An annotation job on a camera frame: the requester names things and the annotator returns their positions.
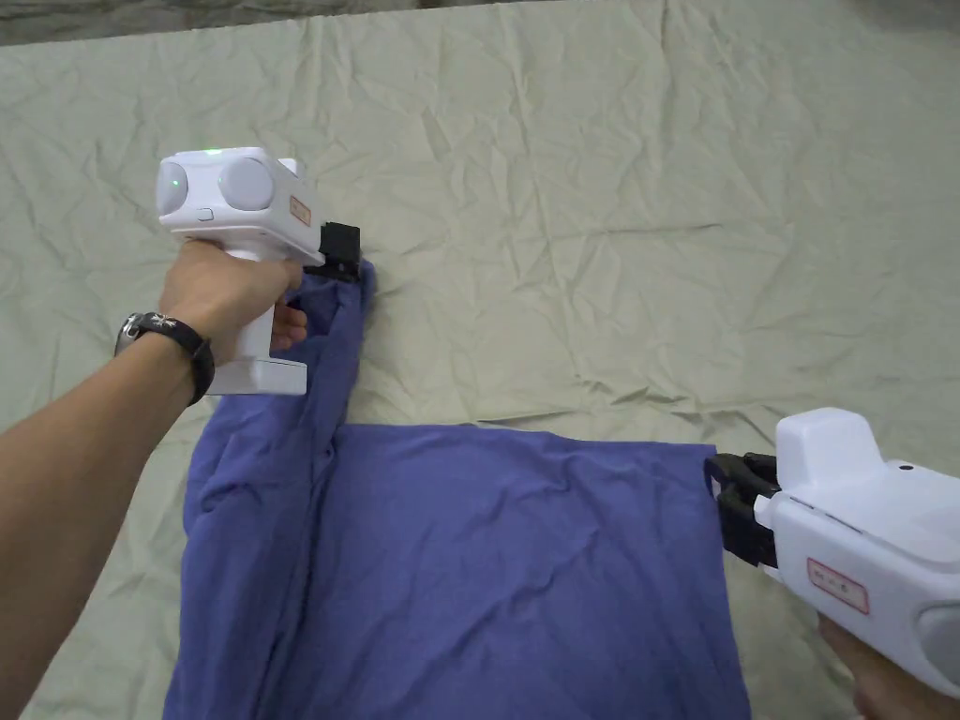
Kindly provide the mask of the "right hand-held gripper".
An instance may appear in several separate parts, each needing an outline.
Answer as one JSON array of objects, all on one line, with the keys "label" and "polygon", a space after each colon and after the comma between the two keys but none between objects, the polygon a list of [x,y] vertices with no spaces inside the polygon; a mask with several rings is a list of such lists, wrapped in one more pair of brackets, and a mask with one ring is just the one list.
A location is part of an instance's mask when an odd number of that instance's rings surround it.
[{"label": "right hand-held gripper", "polygon": [[772,455],[704,463],[727,552],[920,680],[959,676],[959,481],[885,459],[867,419],[778,423]]}]

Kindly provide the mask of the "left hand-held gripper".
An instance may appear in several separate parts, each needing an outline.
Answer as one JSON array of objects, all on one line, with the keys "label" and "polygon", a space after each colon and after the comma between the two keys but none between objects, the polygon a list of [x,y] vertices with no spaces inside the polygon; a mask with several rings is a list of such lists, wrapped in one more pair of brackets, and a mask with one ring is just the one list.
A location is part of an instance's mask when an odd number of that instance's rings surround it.
[{"label": "left hand-held gripper", "polygon": [[[356,283],[361,278],[358,228],[329,219],[301,162],[261,147],[185,151],[159,162],[159,221],[178,240],[212,243],[240,261],[291,261],[311,274]],[[264,313],[231,344],[213,396],[302,396],[304,362],[272,356],[273,315]]]}]

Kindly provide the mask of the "person's left hand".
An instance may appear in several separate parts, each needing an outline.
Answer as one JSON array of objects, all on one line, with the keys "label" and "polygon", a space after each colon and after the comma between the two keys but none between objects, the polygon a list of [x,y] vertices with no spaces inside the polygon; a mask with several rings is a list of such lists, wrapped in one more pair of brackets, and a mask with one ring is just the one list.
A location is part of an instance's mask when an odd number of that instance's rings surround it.
[{"label": "person's left hand", "polygon": [[241,332],[267,318],[269,351],[286,351],[307,337],[307,317],[286,296],[301,285],[290,261],[242,261],[204,241],[187,241],[168,271],[158,312],[181,321],[211,345],[217,366],[236,356]]}]

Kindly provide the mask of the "person's right hand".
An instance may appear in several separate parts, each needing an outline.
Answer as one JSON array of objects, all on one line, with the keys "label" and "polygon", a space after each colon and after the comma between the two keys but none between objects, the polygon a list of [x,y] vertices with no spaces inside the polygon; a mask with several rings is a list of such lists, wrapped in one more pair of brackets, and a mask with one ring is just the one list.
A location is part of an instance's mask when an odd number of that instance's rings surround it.
[{"label": "person's right hand", "polygon": [[959,699],[904,672],[823,614],[819,635],[850,671],[853,703],[864,719],[957,719]]}]

